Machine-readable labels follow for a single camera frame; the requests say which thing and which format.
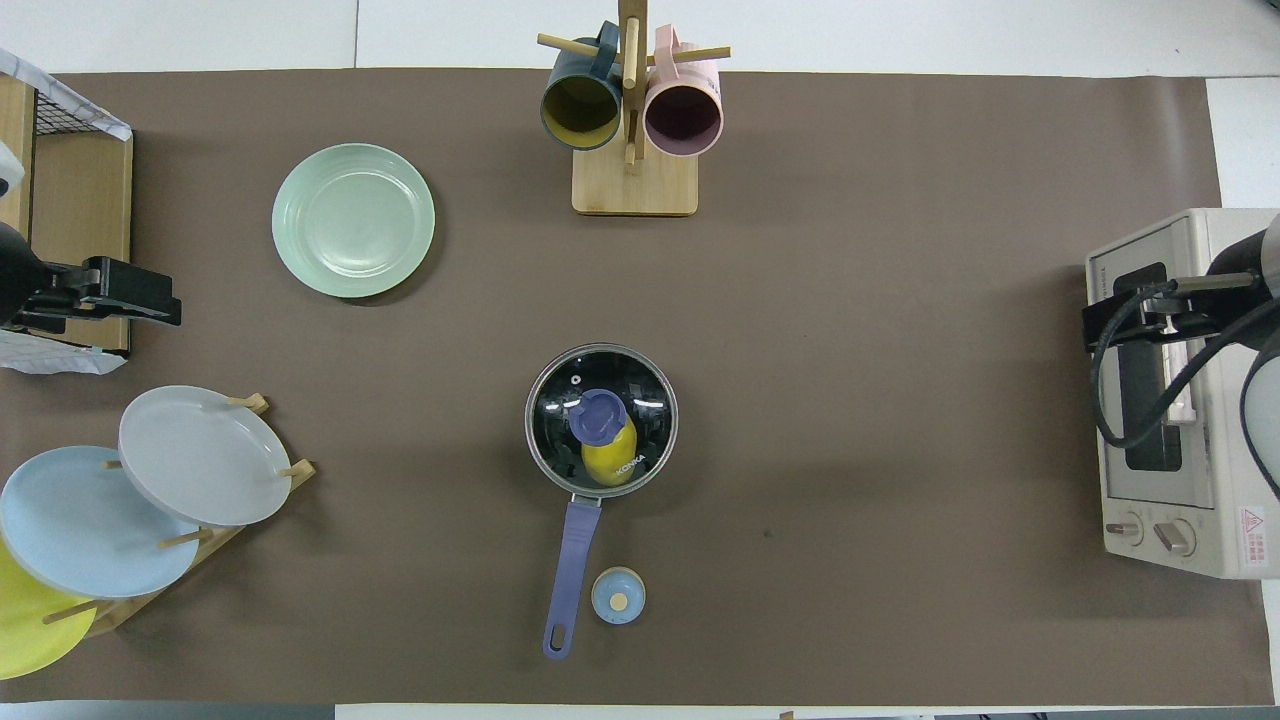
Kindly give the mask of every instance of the light blue plate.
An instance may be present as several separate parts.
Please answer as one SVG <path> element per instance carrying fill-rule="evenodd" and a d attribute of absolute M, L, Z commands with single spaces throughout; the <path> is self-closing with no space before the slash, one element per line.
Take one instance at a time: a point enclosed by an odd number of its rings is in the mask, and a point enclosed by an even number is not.
<path fill-rule="evenodd" d="M 0 532 L 14 560 L 63 592 L 124 598 L 168 587 L 198 542 L 156 543 L 196 525 L 147 502 L 124 470 L 104 470 L 106 447 L 59 447 L 27 460 L 0 492 Z"/>
<path fill-rule="evenodd" d="M 408 160 L 376 145 L 326 147 L 284 178 L 271 234 L 284 265 L 334 297 L 367 297 L 404 281 L 426 258 L 435 205 Z"/>
<path fill-rule="evenodd" d="M 609 568 L 591 585 L 591 607 L 613 625 L 635 620 L 644 610 L 644 580 L 630 568 Z"/>

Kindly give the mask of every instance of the black cable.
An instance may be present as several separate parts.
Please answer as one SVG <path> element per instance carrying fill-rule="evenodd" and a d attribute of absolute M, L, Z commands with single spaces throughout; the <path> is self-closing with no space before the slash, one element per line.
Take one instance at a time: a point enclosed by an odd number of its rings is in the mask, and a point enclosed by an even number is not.
<path fill-rule="evenodd" d="M 1197 352 L 1196 356 L 1187 363 L 1187 366 L 1174 377 L 1174 379 L 1169 383 L 1169 387 L 1165 388 L 1165 392 L 1160 393 L 1160 397 L 1156 398 L 1152 406 L 1137 423 L 1134 423 L 1135 428 L 1132 433 L 1126 437 L 1116 436 L 1111 430 L 1111 425 L 1107 424 L 1106 415 L 1102 411 L 1102 357 L 1106 355 L 1107 346 L 1111 345 L 1116 332 L 1120 329 L 1120 324 L 1124 323 L 1139 305 L 1157 295 L 1172 292 L 1175 290 L 1178 290 L 1176 281 L 1169 281 L 1142 288 L 1124 305 L 1121 305 L 1119 310 L 1116 310 L 1116 314 L 1107 320 L 1107 324 L 1102 328 L 1102 333 L 1098 336 L 1098 348 L 1093 352 L 1093 364 L 1089 368 L 1089 388 L 1092 396 L 1089 400 L 1093 402 L 1093 423 L 1098 427 L 1098 432 L 1102 433 L 1102 439 L 1107 441 L 1107 445 L 1112 447 L 1129 450 L 1146 439 L 1152 430 L 1160 427 L 1160 421 L 1169 410 L 1169 406 L 1174 404 L 1174 400 L 1176 400 L 1178 395 L 1183 392 L 1183 388 L 1192 382 L 1196 373 L 1201 372 L 1201 369 L 1204 368 L 1204 365 L 1208 364 L 1208 361 L 1212 360 L 1220 350 L 1233 342 L 1236 342 L 1240 336 L 1253 329 L 1256 324 L 1263 320 L 1272 311 L 1280 309 L 1280 297 L 1272 297 L 1253 310 L 1249 310 L 1242 315 L 1240 319 L 1222 329 L 1217 337 L 1206 343 L 1204 348 Z"/>

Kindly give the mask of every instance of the mug handle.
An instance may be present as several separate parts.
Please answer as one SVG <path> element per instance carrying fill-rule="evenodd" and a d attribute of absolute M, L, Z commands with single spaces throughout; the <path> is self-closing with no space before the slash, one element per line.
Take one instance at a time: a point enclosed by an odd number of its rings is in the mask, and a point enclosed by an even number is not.
<path fill-rule="evenodd" d="M 591 61 L 591 76 L 600 79 L 609 77 L 609 70 L 613 68 L 613 63 L 618 56 L 618 42 L 621 42 L 622 36 L 618 31 L 618 26 L 604 20 L 600 26 L 599 35 L 595 36 L 595 45 L 599 50 L 595 51 L 595 60 Z"/>
<path fill-rule="evenodd" d="M 657 42 L 653 49 L 654 65 L 658 68 L 658 79 L 671 82 L 680 79 L 680 69 L 676 68 L 673 55 L 680 50 L 680 38 L 676 37 L 676 26 L 667 23 L 658 28 Z"/>
<path fill-rule="evenodd" d="M 600 506 L 588 502 L 580 502 L 575 496 L 564 510 L 564 534 L 561 538 L 561 557 L 556 565 L 552 609 L 547 614 L 547 630 L 543 633 L 543 655 L 552 660 L 568 657 L 570 647 L 573 644 L 573 624 L 577 621 L 582 579 L 586 577 L 586 556 L 591 551 L 595 527 L 600 521 Z"/>

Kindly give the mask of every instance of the purple lid knob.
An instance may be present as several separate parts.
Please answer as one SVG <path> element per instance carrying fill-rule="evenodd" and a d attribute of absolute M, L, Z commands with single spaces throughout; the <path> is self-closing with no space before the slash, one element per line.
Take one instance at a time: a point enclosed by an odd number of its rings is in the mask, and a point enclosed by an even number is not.
<path fill-rule="evenodd" d="M 582 445 L 604 447 L 627 425 L 627 406 L 607 389 L 589 389 L 568 411 L 568 428 Z"/>

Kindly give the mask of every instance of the warning label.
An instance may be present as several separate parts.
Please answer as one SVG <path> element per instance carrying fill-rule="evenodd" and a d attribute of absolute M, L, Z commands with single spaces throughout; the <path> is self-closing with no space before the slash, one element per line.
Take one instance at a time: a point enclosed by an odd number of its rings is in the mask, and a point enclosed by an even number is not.
<path fill-rule="evenodd" d="M 1265 521 L 1266 511 L 1262 507 L 1240 507 L 1240 551 L 1244 564 L 1249 568 L 1270 565 Z"/>

